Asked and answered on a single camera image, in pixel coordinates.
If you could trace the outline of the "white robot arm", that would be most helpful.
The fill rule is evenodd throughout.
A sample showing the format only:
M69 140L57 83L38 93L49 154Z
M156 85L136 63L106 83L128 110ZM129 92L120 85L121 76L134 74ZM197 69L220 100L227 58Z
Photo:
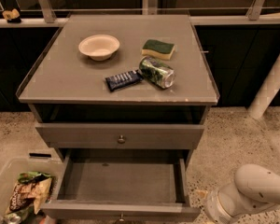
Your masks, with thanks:
M280 54L262 83L248 113L260 119L280 90ZM233 224L243 215L254 215L280 207L280 175L256 164L245 164L232 182L207 194L205 213L214 224Z

